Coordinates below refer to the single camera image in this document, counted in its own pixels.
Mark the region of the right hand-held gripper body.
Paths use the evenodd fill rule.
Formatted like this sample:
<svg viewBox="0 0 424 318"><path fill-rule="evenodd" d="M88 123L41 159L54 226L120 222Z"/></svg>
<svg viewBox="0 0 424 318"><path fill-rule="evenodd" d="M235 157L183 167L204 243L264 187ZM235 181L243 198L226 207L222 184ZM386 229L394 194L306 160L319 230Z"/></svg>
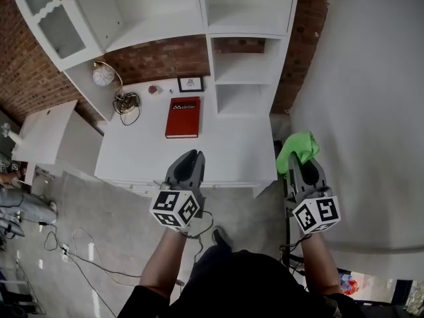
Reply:
<svg viewBox="0 0 424 318"><path fill-rule="evenodd" d="M285 205L305 235L326 231L341 220L338 198L329 186L292 195Z"/></svg>

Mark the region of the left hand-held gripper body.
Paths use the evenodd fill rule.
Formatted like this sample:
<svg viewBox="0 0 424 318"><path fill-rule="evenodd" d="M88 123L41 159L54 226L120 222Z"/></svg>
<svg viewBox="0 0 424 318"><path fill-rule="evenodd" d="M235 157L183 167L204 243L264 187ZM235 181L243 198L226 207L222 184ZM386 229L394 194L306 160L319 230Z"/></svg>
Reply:
<svg viewBox="0 0 424 318"><path fill-rule="evenodd" d="M202 177L181 181L168 176L152 199L150 213L163 226L188 228L194 218L203 216L202 182Z"/></svg>

